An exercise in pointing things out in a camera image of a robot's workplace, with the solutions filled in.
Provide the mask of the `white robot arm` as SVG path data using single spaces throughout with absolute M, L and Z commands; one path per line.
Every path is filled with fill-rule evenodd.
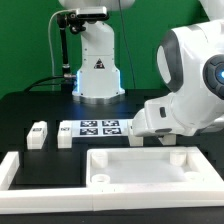
M 103 21 L 135 0 L 58 1 L 70 11 L 66 24 L 82 40 L 73 98 L 104 104 L 123 95 L 114 32 Z M 158 47 L 158 69 L 170 93 L 146 101 L 135 115 L 132 130 L 138 137 L 192 136 L 224 115 L 224 0 L 199 1 L 210 20 L 169 30 Z

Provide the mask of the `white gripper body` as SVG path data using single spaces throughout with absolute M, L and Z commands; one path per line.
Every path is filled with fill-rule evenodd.
M 166 135 L 172 131 L 157 109 L 141 109 L 132 120 L 132 129 L 137 137 Z

